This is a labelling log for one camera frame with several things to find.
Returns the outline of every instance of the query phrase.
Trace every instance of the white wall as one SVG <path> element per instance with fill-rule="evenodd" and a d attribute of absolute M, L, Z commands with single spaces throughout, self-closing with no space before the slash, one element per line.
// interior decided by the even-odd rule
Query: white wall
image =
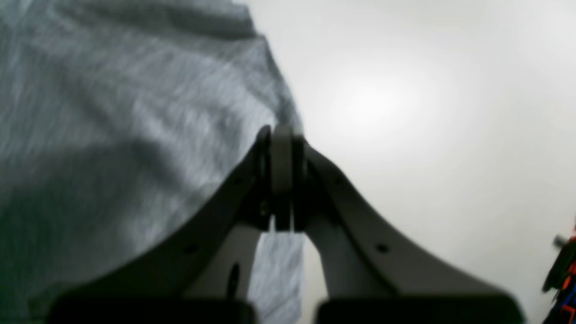
<path fill-rule="evenodd" d="M 309 142 L 399 230 L 541 322 L 551 243 L 576 213 L 576 2 L 244 2 Z M 302 323 L 325 296 L 310 249 Z"/>

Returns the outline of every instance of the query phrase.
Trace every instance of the screw hole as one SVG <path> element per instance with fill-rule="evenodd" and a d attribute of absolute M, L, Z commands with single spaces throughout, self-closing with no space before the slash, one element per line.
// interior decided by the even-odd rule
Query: screw hole
<path fill-rule="evenodd" d="M 192 254 L 195 253 L 196 251 L 198 251 L 198 246 L 196 244 L 190 244 L 184 249 L 184 253 L 186 254 Z"/>
<path fill-rule="evenodd" d="M 378 244 L 378 245 L 376 245 L 376 250 L 378 250 L 378 252 L 380 252 L 380 253 L 387 253 L 388 247 L 384 244 Z"/>
<path fill-rule="evenodd" d="M 262 201 L 260 203 L 260 215 L 268 216 L 270 214 L 270 204 L 267 201 Z"/>

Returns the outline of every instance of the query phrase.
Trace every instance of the gray t-shirt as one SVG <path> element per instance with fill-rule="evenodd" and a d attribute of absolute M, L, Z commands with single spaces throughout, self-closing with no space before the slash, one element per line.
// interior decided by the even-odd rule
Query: gray t-shirt
<path fill-rule="evenodd" d="M 300 127 L 243 6 L 0 0 L 0 322 L 165 239 L 278 123 Z M 261 239 L 263 323 L 300 316 L 301 248 Z"/>

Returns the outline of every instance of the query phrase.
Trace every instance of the gray fabric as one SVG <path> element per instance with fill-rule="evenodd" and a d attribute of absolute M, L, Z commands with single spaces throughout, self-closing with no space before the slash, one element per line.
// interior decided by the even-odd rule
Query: gray fabric
<path fill-rule="evenodd" d="M 188 220 L 262 125 L 300 126 L 266 40 L 229 1 L 0 0 L 0 322 Z M 264 323 L 300 315 L 302 236 L 259 243 Z"/>

